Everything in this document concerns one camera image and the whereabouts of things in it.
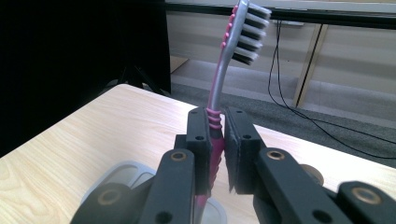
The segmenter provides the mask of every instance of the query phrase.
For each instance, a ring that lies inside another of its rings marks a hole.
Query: light wood tabletop
[[[83,195],[121,161],[157,169],[195,108],[149,91],[119,85],[0,159],[0,223],[68,223]],[[396,170],[256,126],[268,147],[287,150],[317,168],[324,186],[359,180],[396,198]],[[213,197],[228,223],[258,223],[252,196],[228,191],[224,160]]]

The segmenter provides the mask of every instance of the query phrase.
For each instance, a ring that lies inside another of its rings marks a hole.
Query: toothbrush bristles
[[[271,11],[249,4],[245,23],[242,26],[241,35],[233,52],[233,59],[248,65],[258,57],[257,51],[262,47],[261,40],[265,36],[264,29],[268,27]]]

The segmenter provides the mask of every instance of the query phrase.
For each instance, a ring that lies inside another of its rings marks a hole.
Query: toothbrush
[[[250,3],[248,0],[240,0],[238,5],[233,8],[233,14],[230,16],[226,33],[221,42],[221,54],[213,78],[212,88],[209,94],[209,100],[206,112],[209,118],[209,128],[211,143],[213,146],[210,159],[210,185],[213,188],[216,179],[216,173],[219,169],[221,153],[224,149],[224,138],[221,131],[221,111],[219,108],[219,97],[231,59],[240,63],[251,64],[257,59],[257,51],[262,47],[261,39],[265,36],[264,29],[269,24],[271,10],[259,7]],[[203,207],[208,195],[197,197],[197,210],[200,219],[203,213]]]

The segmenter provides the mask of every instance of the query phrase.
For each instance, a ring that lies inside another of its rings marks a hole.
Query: electrical cord
[[[365,134],[365,135],[371,136],[371,137],[373,137],[373,138],[375,138],[375,139],[379,139],[379,140],[382,140],[382,141],[385,141],[385,142],[388,142],[388,143],[396,144],[396,142],[392,142],[392,141],[389,141],[389,140],[387,140],[387,139],[384,139],[384,138],[381,138],[381,137],[378,137],[378,136],[375,136],[375,135],[372,135],[372,134],[369,134],[369,133],[364,133],[364,132],[361,132],[361,131],[358,131],[358,130],[354,130],[354,129],[351,129],[351,128],[348,128],[348,127],[345,127],[345,126],[342,126],[342,125],[330,123],[330,122],[327,122],[327,121],[324,121],[324,120],[320,120],[320,119],[311,119],[311,118],[309,118],[307,115],[305,115],[304,113],[302,113],[302,112],[300,112],[300,111],[297,111],[297,110],[295,110],[295,109],[293,109],[293,108],[290,108],[290,107],[286,104],[285,99],[284,99],[283,94],[282,94],[282,90],[281,90],[281,88],[280,88],[280,66],[279,66],[279,38],[280,38],[280,28],[281,28],[281,22],[277,21],[277,23],[276,23],[276,48],[275,48],[275,50],[274,50],[274,55],[273,55],[273,60],[272,60],[271,69],[270,69],[270,75],[269,75],[269,81],[268,81],[268,93],[269,93],[271,99],[274,101],[274,103],[276,103],[277,105],[279,105],[279,106],[281,106],[281,107],[283,107],[283,108],[287,108],[288,110],[290,110],[291,112],[293,112],[295,115],[297,115],[297,116],[299,116],[299,117],[301,117],[301,118],[303,118],[303,119],[308,119],[308,120],[310,120],[313,124],[315,124],[315,125],[316,125],[319,129],[321,129],[324,133],[326,133],[327,135],[329,135],[330,138],[332,138],[333,140],[335,140],[336,142],[340,143],[341,145],[343,145],[343,146],[345,146],[345,147],[349,147],[349,148],[352,149],[352,150],[358,151],[358,152],[360,152],[360,153],[362,153],[362,154],[365,154],[365,155],[368,155],[368,156],[371,156],[371,157],[375,157],[375,158],[379,158],[379,159],[385,159],[385,160],[395,160],[396,157],[383,157],[383,156],[377,156],[377,155],[374,155],[374,154],[371,154],[371,153],[362,151],[362,150],[360,150],[360,149],[357,149],[357,148],[355,148],[355,147],[352,147],[352,146],[350,146],[350,145],[348,145],[348,144],[342,142],[342,141],[339,140],[338,138],[334,137],[332,134],[328,133],[326,130],[324,130],[322,127],[320,127],[320,126],[317,124],[317,122],[322,122],[322,123],[330,124],[330,125],[333,125],[333,126],[336,126],[336,127],[339,127],[339,128],[343,128],[343,129],[346,129],[346,130],[349,130],[349,131],[352,131],[352,132]],[[273,71],[273,68],[274,68],[275,58],[276,58],[276,63],[277,63],[277,81],[278,81],[278,88],[279,88],[280,97],[281,97],[282,102],[283,102],[284,105],[282,105],[282,104],[280,104],[279,102],[277,102],[277,101],[274,99],[274,97],[272,96],[271,91],[270,91],[271,76],[272,76],[272,71]]]

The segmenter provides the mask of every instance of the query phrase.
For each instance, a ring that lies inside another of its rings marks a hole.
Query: toothbrush head
[[[221,46],[233,48],[233,59],[251,64],[258,58],[264,29],[269,25],[271,10],[259,7],[248,0],[240,0],[233,8]]]

